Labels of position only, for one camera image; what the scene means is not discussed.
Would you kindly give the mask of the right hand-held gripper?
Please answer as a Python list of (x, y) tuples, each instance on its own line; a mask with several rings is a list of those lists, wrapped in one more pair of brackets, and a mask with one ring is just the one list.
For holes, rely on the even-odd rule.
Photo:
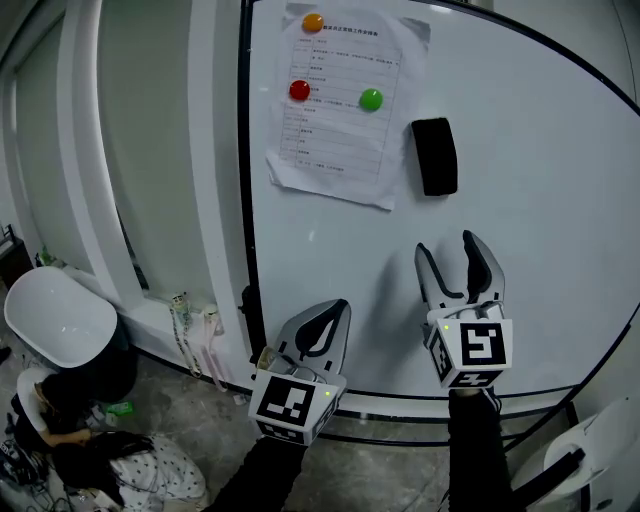
[(465, 305), (464, 293), (447, 287), (424, 244), (416, 246), (421, 296), (432, 310), (425, 324), (425, 347), (442, 388), (486, 389), (512, 367), (513, 321), (504, 316), (501, 303), (486, 303), (502, 301), (505, 293), (505, 275), (493, 252), (470, 230), (464, 230), (462, 238), (468, 303), (473, 305)]

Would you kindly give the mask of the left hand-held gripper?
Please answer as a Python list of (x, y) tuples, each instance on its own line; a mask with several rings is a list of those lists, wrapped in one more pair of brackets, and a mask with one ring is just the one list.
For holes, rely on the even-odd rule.
[(336, 373), (344, 362), (351, 318), (347, 300), (322, 302), (283, 325), (274, 343), (277, 351), (263, 350), (248, 413), (260, 435), (301, 446), (316, 439), (346, 387)]

